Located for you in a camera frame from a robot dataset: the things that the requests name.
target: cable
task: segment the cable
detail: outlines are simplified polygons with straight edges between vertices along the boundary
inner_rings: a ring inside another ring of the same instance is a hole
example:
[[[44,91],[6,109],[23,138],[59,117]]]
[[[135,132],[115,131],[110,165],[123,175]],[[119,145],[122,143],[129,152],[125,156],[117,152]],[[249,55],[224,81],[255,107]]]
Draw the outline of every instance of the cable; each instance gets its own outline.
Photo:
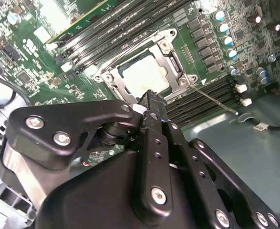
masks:
[[[16,94],[18,94],[19,96],[22,97],[22,99],[24,99],[24,101],[25,101],[27,106],[32,106],[32,103],[31,103],[30,99],[28,98],[28,96],[26,95],[26,92],[21,87],[19,87],[17,85],[12,85],[11,83],[9,83],[9,82],[1,79],[1,78],[0,78],[0,83],[13,90],[13,93],[11,95],[10,100],[6,104],[0,105],[0,106],[4,106],[5,107],[8,104],[10,104],[15,99]]]

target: black ram slot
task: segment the black ram slot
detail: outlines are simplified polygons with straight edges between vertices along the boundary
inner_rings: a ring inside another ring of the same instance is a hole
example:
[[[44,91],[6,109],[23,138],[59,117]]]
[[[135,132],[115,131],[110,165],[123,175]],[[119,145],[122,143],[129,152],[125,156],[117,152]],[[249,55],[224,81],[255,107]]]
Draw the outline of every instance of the black ram slot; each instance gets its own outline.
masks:
[[[180,0],[176,5],[172,6],[173,8],[171,8],[170,10],[165,10],[163,12],[161,12],[159,14],[158,17],[152,18],[150,19],[149,22],[147,22],[147,24],[145,24],[144,27],[140,27],[137,30],[133,30],[133,33],[128,34],[126,37],[123,37],[123,39],[119,39],[118,42],[113,43],[113,45],[110,45],[108,47],[106,47],[102,52],[98,53],[97,55],[95,55],[94,57],[90,58],[89,60],[87,60],[85,63],[83,63],[79,68],[76,69],[76,72],[82,72],[84,69],[86,69],[87,67],[89,67],[92,63],[94,62],[98,62],[101,58],[103,58],[106,54],[108,54],[109,52],[111,52],[112,50],[120,47],[121,45],[123,45],[124,43],[128,42],[129,40],[131,40],[133,37],[136,37],[138,34],[141,33],[141,31],[145,31],[148,30],[149,28],[151,28],[155,22],[161,20],[162,18],[164,18],[166,15],[168,15],[169,13],[179,9],[181,6],[183,6],[185,3],[187,3],[188,0]]]

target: sticker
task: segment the sticker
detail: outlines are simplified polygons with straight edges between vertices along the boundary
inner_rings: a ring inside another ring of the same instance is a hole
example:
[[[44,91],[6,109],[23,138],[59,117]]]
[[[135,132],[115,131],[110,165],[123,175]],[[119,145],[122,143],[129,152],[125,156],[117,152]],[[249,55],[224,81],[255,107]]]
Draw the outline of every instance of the sticker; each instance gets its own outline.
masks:
[[[256,125],[255,127],[253,127],[253,129],[258,130],[258,131],[263,131],[263,130],[267,130],[268,126],[269,125],[267,125],[265,123],[260,123],[260,124]]]

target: screw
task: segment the screw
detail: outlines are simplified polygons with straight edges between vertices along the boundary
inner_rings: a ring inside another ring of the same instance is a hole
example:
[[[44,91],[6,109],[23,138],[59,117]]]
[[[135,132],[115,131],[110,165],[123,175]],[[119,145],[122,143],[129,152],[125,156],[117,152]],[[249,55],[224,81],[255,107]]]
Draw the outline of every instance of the screw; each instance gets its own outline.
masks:
[[[41,129],[44,126],[44,121],[38,117],[29,117],[25,120],[25,123],[32,129]]]
[[[126,112],[130,112],[129,106],[127,106],[127,105],[125,105],[125,104],[122,105],[121,108],[122,108],[124,111],[126,111]]]
[[[228,228],[230,226],[229,219],[223,211],[217,209],[215,215],[222,226],[224,226],[225,228]]]
[[[202,148],[202,149],[204,149],[205,148],[205,145],[202,143],[202,142],[197,142],[197,144],[198,144],[198,146],[200,147],[200,148]]]
[[[60,146],[67,146],[71,143],[70,137],[66,133],[56,133],[53,137],[55,143]]]
[[[185,85],[187,84],[187,81],[186,81],[184,78],[180,78],[180,79],[178,80],[178,84],[179,84],[180,86],[185,86]]]
[[[157,187],[154,187],[151,189],[151,196],[157,204],[162,205],[162,204],[165,204],[165,202],[166,202],[165,193]]]
[[[265,227],[268,226],[268,222],[267,222],[266,218],[261,213],[257,212],[256,216],[258,217],[258,219],[262,225],[264,225]]]
[[[175,130],[178,129],[178,126],[175,123],[172,123],[171,125],[172,125],[172,128],[174,128]]]
[[[279,226],[280,226],[280,225],[279,225],[279,222],[275,219],[275,217],[274,217],[272,214],[268,213],[268,217],[269,217],[270,221],[271,221],[276,227],[279,227]]]
[[[155,119],[155,120],[158,120],[158,116],[155,114],[155,113],[150,113],[150,116]]]

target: integrated circuit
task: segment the integrated circuit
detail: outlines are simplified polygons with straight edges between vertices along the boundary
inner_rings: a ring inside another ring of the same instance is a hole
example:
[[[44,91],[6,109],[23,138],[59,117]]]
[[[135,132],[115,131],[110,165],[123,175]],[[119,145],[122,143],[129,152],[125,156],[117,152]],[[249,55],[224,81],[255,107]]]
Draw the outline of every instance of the integrated circuit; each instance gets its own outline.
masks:
[[[206,38],[202,38],[202,39],[198,40],[195,44],[200,49],[202,47],[207,46],[207,40],[206,40]]]
[[[202,59],[203,63],[205,63],[205,65],[211,65],[212,63],[214,63],[214,57],[211,55],[211,56],[208,56],[208,57],[205,57],[204,59]]]
[[[194,32],[192,32],[192,36],[194,37],[194,39],[198,39],[200,37],[203,37],[204,33],[202,29],[198,29],[195,30]]]
[[[235,37],[236,37],[237,40],[242,39],[244,37],[244,31],[240,30],[240,31],[236,32]]]
[[[25,71],[21,72],[18,75],[18,79],[23,83],[23,84],[27,84],[31,78],[29,77],[29,75],[27,75],[27,73]]]
[[[211,49],[209,47],[205,47],[201,50],[199,50],[199,54],[202,56],[202,57],[205,57],[205,56],[208,56],[211,54]]]
[[[200,26],[200,22],[197,18],[195,18],[195,19],[191,20],[189,23],[187,23],[187,25],[188,25],[189,29],[191,31],[193,31]]]

